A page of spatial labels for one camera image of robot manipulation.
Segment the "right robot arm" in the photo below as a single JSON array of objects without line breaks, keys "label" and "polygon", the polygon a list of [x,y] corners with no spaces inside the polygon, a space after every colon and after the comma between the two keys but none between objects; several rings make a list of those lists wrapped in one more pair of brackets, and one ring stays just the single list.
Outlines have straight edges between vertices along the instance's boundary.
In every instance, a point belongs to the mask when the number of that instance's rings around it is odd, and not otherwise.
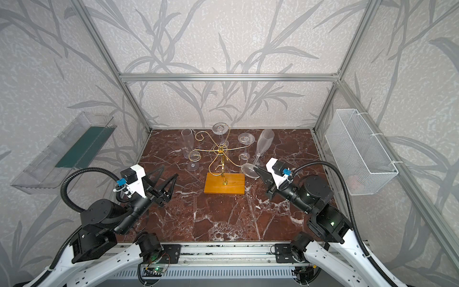
[{"label": "right robot arm", "polygon": [[404,286],[357,238],[352,221],[330,203],[333,191],[323,178],[309,175],[296,185],[293,171],[276,159],[266,169],[254,171],[267,186],[270,199],[279,195],[310,216],[308,228],[322,240],[319,243],[305,232],[297,235],[290,243],[296,261],[316,265],[347,287]]}]

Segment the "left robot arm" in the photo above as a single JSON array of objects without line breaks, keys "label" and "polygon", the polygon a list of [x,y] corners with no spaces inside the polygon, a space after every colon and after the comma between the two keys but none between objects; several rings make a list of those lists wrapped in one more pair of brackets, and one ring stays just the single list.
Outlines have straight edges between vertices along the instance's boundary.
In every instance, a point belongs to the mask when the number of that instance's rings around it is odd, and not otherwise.
[{"label": "left robot arm", "polygon": [[[90,172],[102,173],[115,181],[116,202],[100,199],[84,209],[70,199],[69,184]],[[129,233],[153,204],[163,207],[171,201],[179,175],[175,173],[159,184],[163,172],[164,166],[160,166],[153,171],[156,177],[150,179],[142,166],[134,165],[121,171],[119,176],[100,167],[87,167],[70,174],[61,185],[60,196],[68,207],[80,214],[81,225],[64,241],[52,263],[38,277],[20,282],[19,286],[89,287],[103,282],[125,266],[160,261],[167,251],[157,235],[140,232],[123,252],[88,268],[117,244],[117,235]]]}]

